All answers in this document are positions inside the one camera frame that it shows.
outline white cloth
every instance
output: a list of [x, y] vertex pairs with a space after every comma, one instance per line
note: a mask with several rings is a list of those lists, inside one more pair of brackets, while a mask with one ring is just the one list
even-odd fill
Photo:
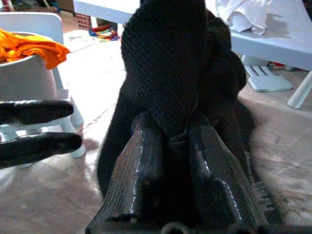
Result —
[[272, 0], [215, 0], [217, 16], [237, 32], [251, 29], [262, 35]]

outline orange towel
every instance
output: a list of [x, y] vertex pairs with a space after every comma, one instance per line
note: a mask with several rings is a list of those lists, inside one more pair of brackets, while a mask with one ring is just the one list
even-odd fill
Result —
[[39, 55], [47, 69], [53, 69], [66, 60], [69, 50], [63, 45], [41, 36], [20, 36], [0, 28], [0, 62], [16, 61], [30, 55]]

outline white table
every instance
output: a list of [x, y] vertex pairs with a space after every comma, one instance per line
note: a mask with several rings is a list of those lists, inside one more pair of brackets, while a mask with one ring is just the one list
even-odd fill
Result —
[[[215, 13], [214, 0], [206, 0]], [[74, 0], [77, 13], [126, 23], [139, 8], [139, 0]], [[312, 71], [312, 22], [302, 0], [273, 0], [265, 34], [232, 31], [232, 50], [246, 56], [279, 62]], [[305, 78], [288, 104], [299, 108], [312, 88], [312, 73]]]

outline concrete floor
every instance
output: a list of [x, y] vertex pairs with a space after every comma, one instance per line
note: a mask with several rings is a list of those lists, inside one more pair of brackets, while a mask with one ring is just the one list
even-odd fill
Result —
[[[64, 32], [77, 28], [63, 15]], [[68, 55], [59, 66], [80, 109], [86, 155], [53, 156], [25, 169], [0, 170], [0, 233], [82, 234], [103, 200], [95, 176], [99, 147], [125, 79], [120, 42], [94, 43]], [[307, 74], [284, 75], [295, 87]], [[294, 110], [292, 91], [257, 93], [249, 84], [239, 98], [257, 122], [252, 146], [257, 169], [287, 224], [312, 224], [312, 95]]]

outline black cloth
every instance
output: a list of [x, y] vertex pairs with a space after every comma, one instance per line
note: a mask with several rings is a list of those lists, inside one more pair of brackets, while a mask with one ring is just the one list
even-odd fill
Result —
[[188, 154], [185, 129], [197, 108], [217, 120], [230, 150], [242, 154], [244, 140], [239, 135], [233, 143], [228, 135], [239, 131], [227, 133], [224, 127], [233, 121], [239, 128], [237, 94], [246, 84], [245, 71], [231, 51], [227, 26], [206, 10], [204, 0], [142, 4], [125, 26], [121, 50], [127, 77], [97, 166], [104, 196], [116, 158], [131, 137], [131, 122], [142, 111], [160, 126], [176, 157]]

